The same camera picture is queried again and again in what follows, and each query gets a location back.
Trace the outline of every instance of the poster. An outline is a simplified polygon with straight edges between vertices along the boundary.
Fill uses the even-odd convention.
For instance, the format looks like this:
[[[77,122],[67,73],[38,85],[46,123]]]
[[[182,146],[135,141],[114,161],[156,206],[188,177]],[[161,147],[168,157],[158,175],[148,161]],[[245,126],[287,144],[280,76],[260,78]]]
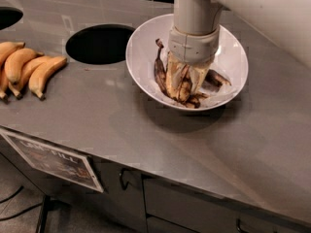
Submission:
[[[1,130],[0,133],[32,168],[103,192],[85,155],[50,146],[11,131]]]

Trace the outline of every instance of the countertop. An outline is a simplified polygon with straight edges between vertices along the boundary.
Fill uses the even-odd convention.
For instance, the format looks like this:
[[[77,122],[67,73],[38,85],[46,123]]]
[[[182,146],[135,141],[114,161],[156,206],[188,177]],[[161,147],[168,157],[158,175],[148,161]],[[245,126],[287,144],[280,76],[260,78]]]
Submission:
[[[0,0],[23,11],[0,41],[67,55],[76,32],[97,24],[138,27],[173,12],[142,0]],[[311,70],[233,12],[221,24],[249,60],[243,90],[225,106],[185,113],[161,106],[131,79],[125,61],[68,65],[47,99],[26,91],[0,103],[0,125],[107,158],[311,225]]]

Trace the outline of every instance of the white bowl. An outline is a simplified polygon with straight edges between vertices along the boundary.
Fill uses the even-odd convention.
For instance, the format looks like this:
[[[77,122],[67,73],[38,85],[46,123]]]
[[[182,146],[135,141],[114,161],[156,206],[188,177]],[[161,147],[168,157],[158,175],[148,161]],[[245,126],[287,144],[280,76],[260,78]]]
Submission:
[[[161,59],[167,64],[169,51],[168,34],[173,25],[173,15],[155,17],[141,26],[131,35],[126,47],[128,71],[138,86],[159,103],[183,111],[205,111],[219,107],[234,98],[243,88],[248,76],[248,61],[244,49],[238,40],[221,26],[220,46],[211,69],[222,74],[232,85],[223,85],[218,91],[204,83],[200,91],[210,97],[201,101],[197,109],[190,109],[165,96],[159,89],[154,76],[154,64],[158,46],[156,39],[164,44]]]

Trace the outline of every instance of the black cord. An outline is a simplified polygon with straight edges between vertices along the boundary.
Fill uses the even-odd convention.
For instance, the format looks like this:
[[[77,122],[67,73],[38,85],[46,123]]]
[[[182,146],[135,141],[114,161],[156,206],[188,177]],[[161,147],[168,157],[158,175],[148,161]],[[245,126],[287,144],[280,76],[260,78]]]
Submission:
[[[10,197],[7,197],[3,200],[0,200],[0,204],[12,199],[13,197],[17,196],[23,190],[23,186],[21,186],[15,193],[13,193]]]
[[[5,220],[9,220],[9,219],[15,218],[17,216],[20,216],[20,215],[22,215],[24,213],[27,213],[27,212],[31,211],[32,209],[35,209],[35,208],[39,207],[39,206],[42,206],[42,203],[39,203],[39,204],[33,205],[31,207],[28,207],[28,208],[22,210],[21,212],[19,212],[17,214],[14,214],[12,216],[7,216],[7,217],[0,218],[0,221],[5,221]]]

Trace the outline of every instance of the round opening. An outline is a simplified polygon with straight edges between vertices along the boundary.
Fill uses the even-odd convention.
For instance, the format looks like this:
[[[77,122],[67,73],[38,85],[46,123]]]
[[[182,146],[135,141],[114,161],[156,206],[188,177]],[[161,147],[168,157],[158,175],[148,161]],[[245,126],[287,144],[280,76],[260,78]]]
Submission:
[[[22,11],[18,9],[0,7],[0,30],[17,23],[22,18],[22,15]]]
[[[112,64],[125,60],[127,42],[134,29],[105,24],[86,28],[73,35],[66,44],[67,53],[86,64]]]

